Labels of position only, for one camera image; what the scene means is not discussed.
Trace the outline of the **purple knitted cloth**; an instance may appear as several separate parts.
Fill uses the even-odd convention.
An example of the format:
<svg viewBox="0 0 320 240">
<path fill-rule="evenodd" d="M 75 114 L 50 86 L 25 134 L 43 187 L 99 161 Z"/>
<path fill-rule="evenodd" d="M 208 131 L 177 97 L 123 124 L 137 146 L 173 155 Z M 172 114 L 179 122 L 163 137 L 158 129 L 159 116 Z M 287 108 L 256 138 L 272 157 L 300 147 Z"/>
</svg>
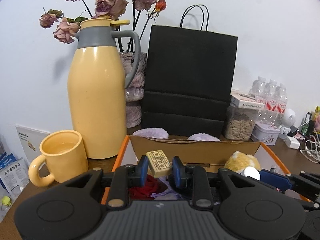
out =
<svg viewBox="0 0 320 240">
<path fill-rule="evenodd" d="M 157 183 L 159 186 L 165 185 L 167 188 L 164 190 L 160 190 L 160 193 L 152 193 L 151 198 L 154 200 L 181 200 L 182 197 L 179 193 L 177 193 L 169 183 L 169 177 L 163 176 L 156 178 Z"/>
</svg>

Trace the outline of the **yellow white plush toy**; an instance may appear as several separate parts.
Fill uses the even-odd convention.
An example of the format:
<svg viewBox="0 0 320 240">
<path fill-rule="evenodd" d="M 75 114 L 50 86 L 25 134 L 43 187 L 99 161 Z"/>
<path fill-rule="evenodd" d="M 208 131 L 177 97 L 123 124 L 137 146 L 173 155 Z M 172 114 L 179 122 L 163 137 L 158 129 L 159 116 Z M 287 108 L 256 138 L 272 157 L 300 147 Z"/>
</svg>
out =
<svg viewBox="0 0 320 240">
<path fill-rule="evenodd" d="M 226 161 L 224 168 L 234 171 L 244 177 L 260 180 L 261 166 L 256 157 L 236 151 Z"/>
</svg>

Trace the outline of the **beige engraved block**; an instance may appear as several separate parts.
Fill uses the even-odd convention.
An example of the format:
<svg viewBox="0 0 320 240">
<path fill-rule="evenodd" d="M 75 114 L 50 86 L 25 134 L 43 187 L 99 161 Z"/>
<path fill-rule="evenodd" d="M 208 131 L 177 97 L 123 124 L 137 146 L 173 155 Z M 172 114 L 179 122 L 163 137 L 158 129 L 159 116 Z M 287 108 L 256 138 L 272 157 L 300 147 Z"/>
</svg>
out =
<svg viewBox="0 0 320 240">
<path fill-rule="evenodd" d="M 154 178 L 171 175 L 172 165 L 162 150 L 150 151 L 146 153 L 148 165 Z"/>
</svg>

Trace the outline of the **red fabric rose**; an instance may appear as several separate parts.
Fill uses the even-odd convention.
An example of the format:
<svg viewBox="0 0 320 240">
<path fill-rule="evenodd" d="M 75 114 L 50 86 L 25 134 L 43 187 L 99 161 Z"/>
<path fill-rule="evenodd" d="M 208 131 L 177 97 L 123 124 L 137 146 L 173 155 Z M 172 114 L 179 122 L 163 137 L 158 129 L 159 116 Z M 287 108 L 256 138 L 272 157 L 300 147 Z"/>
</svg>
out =
<svg viewBox="0 0 320 240">
<path fill-rule="evenodd" d="M 145 185 L 128 189 L 131 200 L 154 200 L 157 194 L 167 190 L 168 187 L 157 178 L 147 175 Z"/>
</svg>

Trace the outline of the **white charger adapter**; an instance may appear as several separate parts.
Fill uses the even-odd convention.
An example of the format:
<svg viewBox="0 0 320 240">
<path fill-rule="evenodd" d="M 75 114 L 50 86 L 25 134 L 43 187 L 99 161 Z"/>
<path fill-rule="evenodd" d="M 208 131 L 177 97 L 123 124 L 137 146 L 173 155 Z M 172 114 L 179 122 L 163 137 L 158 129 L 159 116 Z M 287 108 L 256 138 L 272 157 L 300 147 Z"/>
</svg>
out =
<svg viewBox="0 0 320 240">
<path fill-rule="evenodd" d="M 287 136 L 284 139 L 284 142 L 288 148 L 292 148 L 295 150 L 298 150 L 300 148 L 300 142 L 294 137 Z"/>
</svg>

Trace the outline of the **silver tin box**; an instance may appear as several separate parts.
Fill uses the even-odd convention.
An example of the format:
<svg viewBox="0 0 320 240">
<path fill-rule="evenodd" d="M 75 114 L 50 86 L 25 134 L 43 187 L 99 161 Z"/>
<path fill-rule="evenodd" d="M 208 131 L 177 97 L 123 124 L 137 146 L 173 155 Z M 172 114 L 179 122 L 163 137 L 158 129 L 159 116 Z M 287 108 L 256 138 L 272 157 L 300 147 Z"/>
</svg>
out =
<svg viewBox="0 0 320 240">
<path fill-rule="evenodd" d="M 251 139 L 253 142 L 263 142 L 267 146 L 274 146 L 280 129 L 272 124 L 256 122 L 253 128 Z"/>
</svg>

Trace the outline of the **white robot figurine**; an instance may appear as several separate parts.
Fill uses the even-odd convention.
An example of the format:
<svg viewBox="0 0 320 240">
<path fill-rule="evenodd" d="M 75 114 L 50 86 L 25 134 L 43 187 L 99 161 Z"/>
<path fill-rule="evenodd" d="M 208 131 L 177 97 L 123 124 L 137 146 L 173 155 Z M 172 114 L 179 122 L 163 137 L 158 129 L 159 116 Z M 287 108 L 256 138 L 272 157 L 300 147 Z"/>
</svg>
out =
<svg viewBox="0 0 320 240">
<path fill-rule="evenodd" d="M 279 137 L 280 139 L 286 139 L 287 135 L 291 132 L 291 127 L 296 122 L 295 112 L 287 108 L 284 113 L 281 115 L 280 125 L 279 125 Z"/>
</svg>

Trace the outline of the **yellow ceramic mug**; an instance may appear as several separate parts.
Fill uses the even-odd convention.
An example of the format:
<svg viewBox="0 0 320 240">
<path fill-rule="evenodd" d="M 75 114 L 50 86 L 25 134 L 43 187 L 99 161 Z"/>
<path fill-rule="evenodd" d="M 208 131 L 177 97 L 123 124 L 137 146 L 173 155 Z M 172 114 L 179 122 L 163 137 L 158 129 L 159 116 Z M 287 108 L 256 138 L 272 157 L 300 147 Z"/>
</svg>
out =
<svg viewBox="0 0 320 240">
<path fill-rule="evenodd" d="M 29 180 L 37 187 L 64 183 L 88 171 L 82 136 L 74 130 L 54 132 L 40 143 L 41 154 L 30 164 Z"/>
</svg>

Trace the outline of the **clear jar of seeds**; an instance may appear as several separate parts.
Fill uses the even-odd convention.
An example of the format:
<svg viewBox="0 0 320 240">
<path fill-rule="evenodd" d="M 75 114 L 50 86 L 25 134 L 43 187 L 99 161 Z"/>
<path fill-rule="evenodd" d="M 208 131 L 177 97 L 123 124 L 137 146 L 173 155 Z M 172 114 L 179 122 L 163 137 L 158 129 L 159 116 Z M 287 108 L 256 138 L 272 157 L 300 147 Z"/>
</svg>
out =
<svg viewBox="0 0 320 240">
<path fill-rule="evenodd" d="M 228 140 L 248 141 L 255 126 L 258 111 L 230 105 L 227 109 L 227 120 L 224 136 Z"/>
</svg>

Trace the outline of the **water bottle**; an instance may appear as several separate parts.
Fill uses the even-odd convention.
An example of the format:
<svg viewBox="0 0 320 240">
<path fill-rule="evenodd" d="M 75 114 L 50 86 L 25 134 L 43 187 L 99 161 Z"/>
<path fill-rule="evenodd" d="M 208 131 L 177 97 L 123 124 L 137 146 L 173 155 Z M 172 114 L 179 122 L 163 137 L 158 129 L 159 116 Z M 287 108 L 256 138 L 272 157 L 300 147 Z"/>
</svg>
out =
<svg viewBox="0 0 320 240">
<path fill-rule="evenodd" d="M 265 81 L 266 79 L 264 77 L 259 76 L 258 79 L 253 82 L 248 94 L 255 99 L 264 98 Z"/>
<path fill-rule="evenodd" d="M 286 86 L 283 83 L 276 88 L 273 99 L 276 101 L 276 105 L 273 108 L 273 111 L 275 112 L 274 125 L 278 127 L 287 107 L 287 92 Z"/>
<path fill-rule="evenodd" d="M 259 114 L 259 121 L 265 124 L 271 124 L 276 118 L 276 105 L 277 100 L 275 98 L 277 82 L 270 80 L 269 83 L 265 85 L 265 106 L 264 109 Z"/>
</svg>

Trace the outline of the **right water bottle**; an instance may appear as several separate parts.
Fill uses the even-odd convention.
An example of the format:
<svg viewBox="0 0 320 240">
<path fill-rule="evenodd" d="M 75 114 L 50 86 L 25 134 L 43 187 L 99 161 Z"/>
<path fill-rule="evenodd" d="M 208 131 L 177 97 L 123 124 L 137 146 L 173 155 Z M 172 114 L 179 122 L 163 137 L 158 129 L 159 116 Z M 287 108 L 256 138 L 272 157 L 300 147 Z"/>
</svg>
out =
<svg viewBox="0 0 320 240">
<path fill-rule="evenodd" d="M 283 83 L 276 88 L 273 99 L 276 101 L 276 105 L 273 108 L 273 111 L 275 112 L 274 125 L 278 127 L 287 107 L 287 92 L 286 86 Z"/>
</svg>

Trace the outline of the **pink glass vase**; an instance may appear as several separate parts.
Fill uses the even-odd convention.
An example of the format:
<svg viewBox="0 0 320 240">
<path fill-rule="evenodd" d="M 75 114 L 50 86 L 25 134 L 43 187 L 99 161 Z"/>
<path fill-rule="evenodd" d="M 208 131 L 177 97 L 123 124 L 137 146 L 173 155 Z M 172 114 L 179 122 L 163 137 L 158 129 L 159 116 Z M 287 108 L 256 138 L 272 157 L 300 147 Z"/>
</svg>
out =
<svg viewBox="0 0 320 240">
<path fill-rule="evenodd" d="M 135 77 L 125 89 L 127 128 L 138 126 L 142 119 L 141 100 L 144 98 L 146 60 L 147 54 L 141 53 Z"/>
</svg>

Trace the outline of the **left water bottle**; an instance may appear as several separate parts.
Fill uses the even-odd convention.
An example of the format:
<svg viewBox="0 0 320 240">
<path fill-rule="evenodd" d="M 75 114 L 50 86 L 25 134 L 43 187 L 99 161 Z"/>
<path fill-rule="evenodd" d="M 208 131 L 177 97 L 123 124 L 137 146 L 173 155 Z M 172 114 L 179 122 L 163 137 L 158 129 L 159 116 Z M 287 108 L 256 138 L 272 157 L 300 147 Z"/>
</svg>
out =
<svg viewBox="0 0 320 240">
<path fill-rule="evenodd" d="M 248 94 L 255 99 L 264 98 L 265 81 L 266 79 L 264 77 L 259 76 L 258 79 L 253 82 Z"/>
</svg>

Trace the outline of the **black paper shopping bag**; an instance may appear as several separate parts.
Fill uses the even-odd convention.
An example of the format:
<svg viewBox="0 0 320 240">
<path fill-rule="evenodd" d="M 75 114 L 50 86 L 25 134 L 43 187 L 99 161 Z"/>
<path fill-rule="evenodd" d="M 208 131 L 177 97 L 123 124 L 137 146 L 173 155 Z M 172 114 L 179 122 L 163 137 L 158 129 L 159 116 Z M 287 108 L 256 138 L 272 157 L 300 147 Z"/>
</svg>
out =
<svg viewBox="0 0 320 240">
<path fill-rule="evenodd" d="M 237 45 L 236 36 L 205 27 L 153 25 L 141 127 L 219 137 L 231 102 Z"/>
</svg>

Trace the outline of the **dried rose bouquet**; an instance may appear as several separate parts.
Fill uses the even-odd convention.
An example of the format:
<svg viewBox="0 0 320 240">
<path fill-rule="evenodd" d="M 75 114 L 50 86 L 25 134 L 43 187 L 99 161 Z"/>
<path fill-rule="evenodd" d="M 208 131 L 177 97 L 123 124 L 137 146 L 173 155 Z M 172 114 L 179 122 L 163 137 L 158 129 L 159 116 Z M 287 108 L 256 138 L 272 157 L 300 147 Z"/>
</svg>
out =
<svg viewBox="0 0 320 240">
<path fill-rule="evenodd" d="M 106 18 L 117 21 L 120 16 L 125 14 L 126 7 L 129 4 L 127 0 L 95 0 L 95 9 L 92 13 L 84 0 L 65 0 L 65 1 L 81 1 L 91 18 Z M 147 20 L 144 27 L 148 25 L 151 19 L 157 18 L 167 7 L 166 0 L 131 0 L 133 6 L 133 25 L 135 30 L 142 12 L 147 13 Z M 75 41 L 75 34 L 80 31 L 80 23 L 87 20 L 83 16 L 77 18 L 65 17 L 62 10 L 45 10 L 41 15 L 39 22 L 43 29 L 49 29 L 57 24 L 53 37 L 64 44 L 70 44 Z"/>
</svg>

